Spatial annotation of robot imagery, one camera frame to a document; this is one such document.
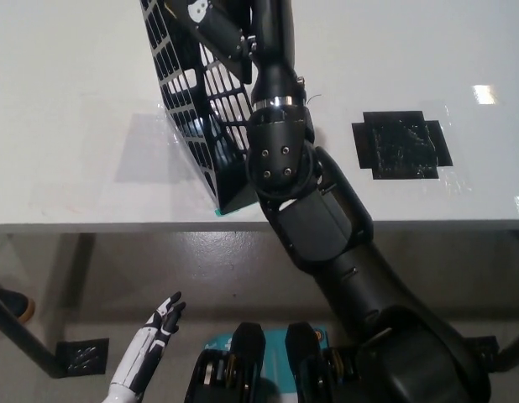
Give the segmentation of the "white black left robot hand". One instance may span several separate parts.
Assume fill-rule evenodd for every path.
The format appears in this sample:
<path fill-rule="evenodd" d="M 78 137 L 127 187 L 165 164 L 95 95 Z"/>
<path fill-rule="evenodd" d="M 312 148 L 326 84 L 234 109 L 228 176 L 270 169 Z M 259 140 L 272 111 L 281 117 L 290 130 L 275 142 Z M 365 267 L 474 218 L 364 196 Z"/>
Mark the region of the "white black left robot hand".
<path fill-rule="evenodd" d="M 119 385 L 138 396 L 145 392 L 186 307 L 181 292 L 167 298 L 136 332 L 116 372 L 111 386 Z"/>

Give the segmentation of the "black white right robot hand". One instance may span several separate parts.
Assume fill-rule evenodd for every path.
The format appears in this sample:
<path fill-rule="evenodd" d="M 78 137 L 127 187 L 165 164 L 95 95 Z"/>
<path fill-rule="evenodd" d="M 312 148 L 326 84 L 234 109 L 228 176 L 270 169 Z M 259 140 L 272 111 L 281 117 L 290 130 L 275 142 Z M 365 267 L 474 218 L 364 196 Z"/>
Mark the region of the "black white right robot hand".
<path fill-rule="evenodd" d="M 186 15 L 200 41 L 218 59 L 295 64 L 291 2 L 188 1 Z"/>

